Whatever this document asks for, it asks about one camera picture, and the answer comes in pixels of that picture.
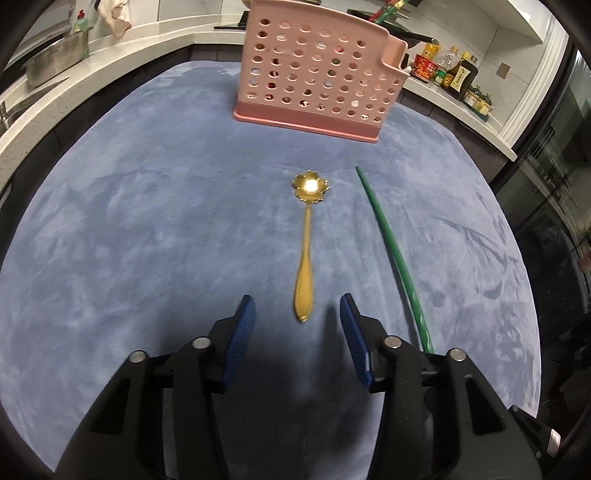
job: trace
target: metal colander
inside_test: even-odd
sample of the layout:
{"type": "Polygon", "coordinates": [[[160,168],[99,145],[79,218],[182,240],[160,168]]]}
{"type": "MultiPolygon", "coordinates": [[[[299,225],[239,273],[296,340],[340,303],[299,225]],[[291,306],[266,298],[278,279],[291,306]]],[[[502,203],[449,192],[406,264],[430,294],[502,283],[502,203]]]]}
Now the metal colander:
{"type": "Polygon", "coordinates": [[[27,81],[36,88],[64,70],[76,65],[88,51],[92,27],[52,43],[25,63],[27,81]]]}

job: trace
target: flower-shaped spoon head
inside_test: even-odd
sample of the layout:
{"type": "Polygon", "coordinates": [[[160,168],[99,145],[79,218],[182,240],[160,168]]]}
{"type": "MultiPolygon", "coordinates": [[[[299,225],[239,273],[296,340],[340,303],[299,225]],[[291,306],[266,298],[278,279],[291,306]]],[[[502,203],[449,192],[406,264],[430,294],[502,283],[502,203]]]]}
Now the flower-shaped spoon head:
{"type": "Polygon", "coordinates": [[[293,181],[295,196],[303,202],[318,203],[324,200],[324,193],[329,189],[329,181],[321,179],[318,172],[308,170],[298,175],[293,181]]]}

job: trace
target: glass door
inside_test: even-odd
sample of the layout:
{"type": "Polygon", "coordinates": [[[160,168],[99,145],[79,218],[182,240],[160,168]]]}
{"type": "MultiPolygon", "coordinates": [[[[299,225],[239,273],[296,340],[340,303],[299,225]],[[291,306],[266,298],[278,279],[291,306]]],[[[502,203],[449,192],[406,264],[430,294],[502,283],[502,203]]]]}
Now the glass door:
{"type": "Polygon", "coordinates": [[[497,192],[538,315],[538,418],[561,434],[591,398],[590,103],[591,70],[577,53],[551,115],[497,192]]]}

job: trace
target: condiment bottle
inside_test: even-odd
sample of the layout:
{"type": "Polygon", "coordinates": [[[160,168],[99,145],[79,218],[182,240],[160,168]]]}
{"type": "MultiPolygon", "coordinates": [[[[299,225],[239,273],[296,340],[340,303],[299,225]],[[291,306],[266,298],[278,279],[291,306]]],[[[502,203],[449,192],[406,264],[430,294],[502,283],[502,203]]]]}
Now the condiment bottle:
{"type": "Polygon", "coordinates": [[[470,52],[469,51],[465,51],[462,54],[462,59],[458,62],[458,64],[452,68],[451,70],[449,70],[447,72],[447,74],[445,75],[445,78],[443,79],[442,83],[441,83],[441,87],[446,89],[451,85],[451,83],[453,82],[453,79],[456,77],[458,71],[460,70],[460,64],[462,63],[463,60],[468,60],[470,58],[470,52]]]}
{"type": "Polygon", "coordinates": [[[454,98],[461,100],[472,85],[472,82],[478,75],[476,62],[478,59],[472,55],[470,60],[462,60],[457,70],[456,76],[447,88],[447,92],[454,98]]]}

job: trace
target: metal screw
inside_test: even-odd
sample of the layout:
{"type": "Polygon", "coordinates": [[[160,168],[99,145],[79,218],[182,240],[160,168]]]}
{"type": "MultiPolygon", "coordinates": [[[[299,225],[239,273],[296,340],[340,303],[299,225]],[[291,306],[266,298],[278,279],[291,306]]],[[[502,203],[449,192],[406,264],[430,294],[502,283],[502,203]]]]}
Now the metal screw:
{"type": "Polygon", "coordinates": [[[129,361],[133,364],[138,364],[146,360],[147,356],[148,355],[146,355],[146,352],[143,352],[142,350],[136,350],[129,356],[129,361]]]}
{"type": "Polygon", "coordinates": [[[384,345],[388,348],[400,348],[402,346],[402,340],[394,335],[390,335],[384,339],[384,345]]]}
{"type": "Polygon", "coordinates": [[[198,350],[207,348],[211,344],[212,344],[212,341],[207,337],[197,337],[195,340],[193,340],[193,343],[192,343],[193,348],[196,348],[198,350]]]}
{"type": "Polygon", "coordinates": [[[456,361],[461,362],[466,359],[466,352],[461,348],[453,348],[449,355],[456,361]]]}

